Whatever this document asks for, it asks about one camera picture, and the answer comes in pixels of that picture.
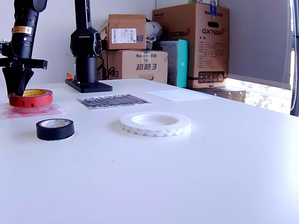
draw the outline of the red double-sided tape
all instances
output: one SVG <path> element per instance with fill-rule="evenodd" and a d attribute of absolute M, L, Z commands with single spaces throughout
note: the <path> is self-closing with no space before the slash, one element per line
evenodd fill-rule
<path fill-rule="evenodd" d="M 50 90 L 25 90 L 22 97 L 9 94 L 9 104 L 16 107 L 45 106 L 53 102 Z"/>

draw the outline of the barcode label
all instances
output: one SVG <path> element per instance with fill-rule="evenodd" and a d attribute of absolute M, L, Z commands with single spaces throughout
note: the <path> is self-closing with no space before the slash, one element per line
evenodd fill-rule
<path fill-rule="evenodd" d="M 111 29 L 112 43 L 137 43 L 136 28 Z"/>

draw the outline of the black electrical tape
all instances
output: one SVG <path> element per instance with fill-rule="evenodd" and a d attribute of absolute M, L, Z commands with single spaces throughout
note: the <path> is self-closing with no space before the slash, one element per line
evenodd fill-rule
<path fill-rule="evenodd" d="M 68 119 L 48 119 L 36 124 L 37 137 L 46 141 L 67 139 L 75 133 L 74 122 Z"/>

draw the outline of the tape roll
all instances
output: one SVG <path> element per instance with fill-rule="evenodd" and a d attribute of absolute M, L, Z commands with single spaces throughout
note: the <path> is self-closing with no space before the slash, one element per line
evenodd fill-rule
<path fill-rule="evenodd" d="M 191 120 L 176 113 L 139 112 L 122 117 L 121 128 L 142 136 L 167 137 L 190 133 Z"/>
<path fill-rule="evenodd" d="M 50 90 L 25 90 L 22 97 L 9 94 L 9 104 L 16 107 L 45 106 L 53 102 Z"/>
<path fill-rule="evenodd" d="M 48 119 L 36 124 L 36 134 L 41 140 L 67 139 L 75 133 L 74 122 L 68 119 Z"/>

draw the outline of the black metal base plate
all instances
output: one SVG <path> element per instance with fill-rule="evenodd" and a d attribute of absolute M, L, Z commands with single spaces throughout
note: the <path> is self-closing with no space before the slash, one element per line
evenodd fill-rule
<path fill-rule="evenodd" d="M 75 90 L 81 93 L 88 92 L 109 92 L 112 91 L 112 86 L 104 84 L 104 83 L 81 83 L 77 84 L 70 80 L 65 80 L 65 83 L 69 86 L 73 87 Z"/>

